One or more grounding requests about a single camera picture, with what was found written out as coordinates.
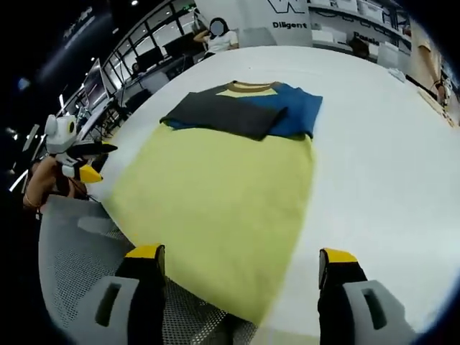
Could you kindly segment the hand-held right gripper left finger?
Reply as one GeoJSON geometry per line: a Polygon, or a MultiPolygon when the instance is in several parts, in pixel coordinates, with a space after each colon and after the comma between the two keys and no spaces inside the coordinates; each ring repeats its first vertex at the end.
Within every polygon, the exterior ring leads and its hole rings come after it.
{"type": "Polygon", "coordinates": [[[165,246],[136,247],[109,278],[94,321],[115,344],[162,344],[165,288],[165,246]]]}

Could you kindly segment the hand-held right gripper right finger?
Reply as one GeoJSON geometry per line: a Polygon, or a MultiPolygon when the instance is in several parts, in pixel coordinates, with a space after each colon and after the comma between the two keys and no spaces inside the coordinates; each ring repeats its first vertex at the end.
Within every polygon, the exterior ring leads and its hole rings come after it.
{"type": "Polygon", "coordinates": [[[410,344],[414,340],[402,303],[382,283],[368,280],[354,255],[322,248],[318,289],[321,344],[410,344]]]}

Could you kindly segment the person's left hand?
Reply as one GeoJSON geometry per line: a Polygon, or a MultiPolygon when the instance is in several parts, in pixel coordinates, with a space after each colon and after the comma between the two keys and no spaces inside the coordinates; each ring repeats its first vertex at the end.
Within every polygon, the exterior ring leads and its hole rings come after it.
{"type": "Polygon", "coordinates": [[[44,206],[50,195],[75,198],[75,186],[71,179],[62,174],[54,157],[46,156],[34,161],[28,171],[29,182],[23,196],[25,208],[38,210],[44,206]]]}

